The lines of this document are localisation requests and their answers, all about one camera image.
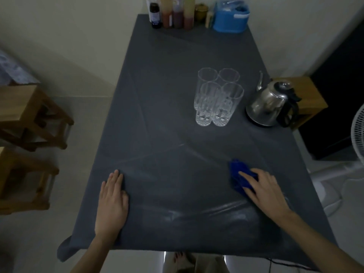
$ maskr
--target kettle handle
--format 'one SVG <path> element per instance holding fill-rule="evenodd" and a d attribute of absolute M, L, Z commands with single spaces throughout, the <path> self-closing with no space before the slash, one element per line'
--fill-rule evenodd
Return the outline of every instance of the kettle handle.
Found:
<path fill-rule="evenodd" d="M 292 117 L 291 119 L 289 119 L 288 117 L 288 112 L 289 110 L 291 110 L 292 108 Z M 282 126 L 282 127 L 289 127 L 291 123 L 293 123 L 298 116 L 298 104 L 295 101 L 292 101 L 290 99 L 288 99 L 288 101 L 283 105 L 282 110 L 280 111 L 280 113 L 277 116 L 277 122 Z"/>

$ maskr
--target beige pants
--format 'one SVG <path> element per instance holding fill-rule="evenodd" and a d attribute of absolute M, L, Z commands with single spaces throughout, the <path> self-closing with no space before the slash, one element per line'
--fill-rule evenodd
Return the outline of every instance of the beige pants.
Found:
<path fill-rule="evenodd" d="M 229 273 L 222 255 L 195 253 L 192 255 L 196 258 L 195 265 L 185 257 L 174 263 L 174 253 L 167 252 L 163 273 Z"/>

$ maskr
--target drinking glass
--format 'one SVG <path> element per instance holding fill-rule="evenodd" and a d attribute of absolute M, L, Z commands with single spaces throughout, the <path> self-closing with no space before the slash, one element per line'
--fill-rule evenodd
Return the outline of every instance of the drinking glass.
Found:
<path fill-rule="evenodd" d="M 218 73 L 213 68 L 202 68 L 198 71 L 197 74 L 197 88 L 196 88 L 196 95 L 195 95 L 195 101 L 194 101 L 194 108 L 197 110 L 198 103 L 200 101 L 200 90 L 202 84 L 206 82 L 214 82 L 218 78 Z"/>
<path fill-rule="evenodd" d="M 200 100 L 196 111 L 196 122 L 201 126 L 211 124 L 215 115 L 215 104 L 218 100 L 221 86 L 216 82 L 203 83 L 200 88 Z"/>
<path fill-rule="evenodd" d="M 227 82 L 238 82 L 240 74 L 232 68 L 223 68 L 219 72 L 218 84 L 224 86 Z"/>
<path fill-rule="evenodd" d="M 212 121 L 217 126 L 225 126 L 244 95 L 244 89 L 236 83 L 227 82 L 218 96 Z"/>

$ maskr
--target power cord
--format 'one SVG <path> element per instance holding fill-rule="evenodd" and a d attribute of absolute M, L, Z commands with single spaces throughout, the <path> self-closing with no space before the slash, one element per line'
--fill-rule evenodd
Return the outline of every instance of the power cord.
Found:
<path fill-rule="evenodd" d="M 343 201 L 344 201 L 344 198 L 343 198 L 343 195 L 344 195 L 344 192 L 345 192 L 345 188 L 346 188 L 346 185 L 347 185 L 347 183 L 349 183 L 349 181 L 364 181 L 364 178 L 359 178 L 359 179 L 354 179 L 354 178 L 350 178 L 350 179 L 346 179 L 345 181 L 344 181 L 344 183 L 343 183 L 343 187 L 341 188 L 341 190 L 340 191 L 337 191 L 335 188 L 334 188 L 334 186 L 333 185 L 331 185 L 330 183 L 328 183 L 327 182 L 327 184 L 328 185 L 330 185 L 331 186 L 331 188 L 333 188 L 333 190 L 339 195 L 339 200 L 337 200 L 337 201 L 335 201 L 335 202 L 333 202 L 333 203 L 331 203 L 331 204 L 328 204 L 328 205 L 326 205 L 325 207 L 324 207 L 324 211 L 326 212 L 326 209 L 327 208 L 329 208 L 329 207 L 332 207 L 332 206 L 334 206 L 334 205 L 337 205 L 337 204 L 339 204 L 338 205 L 338 207 L 334 210 L 334 211 L 332 211 L 330 214 L 328 214 L 327 215 L 327 217 L 330 217 L 330 216 L 332 216 L 334 213 L 336 213 L 341 207 L 342 207 L 342 205 L 343 205 Z"/>
<path fill-rule="evenodd" d="M 306 267 L 306 266 L 302 266 L 302 265 L 296 265 L 296 264 L 285 264 L 283 262 L 276 262 L 276 261 L 273 261 L 272 259 L 270 258 L 265 258 L 267 259 L 268 261 L 270 261 L 270 265 L 269 265 L 269 273 L 271 273 L 271 265 L 272 263 L 274 264 L 279 264 L 279 265 L 284 265 L 284 266 L 287 266 L 287 267 L 294 267 L 294 268 L 299 268 L 299 269 L 304 269 L 304 270 L 307 270 L 307 271 L 316 271 L 312 268 L 309 268 L 309 267 Z"/>

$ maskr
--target blue container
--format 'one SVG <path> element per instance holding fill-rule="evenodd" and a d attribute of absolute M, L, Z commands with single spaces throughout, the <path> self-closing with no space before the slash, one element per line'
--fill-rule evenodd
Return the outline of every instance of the blue container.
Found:
<path fill-rule="evenodd" d="M 228 33 L 243 32 L 248 26 L 249 14 L 249 8 L 246 5 L 237 6 L 231 10 L 216 9 L 213 29 Z"/>

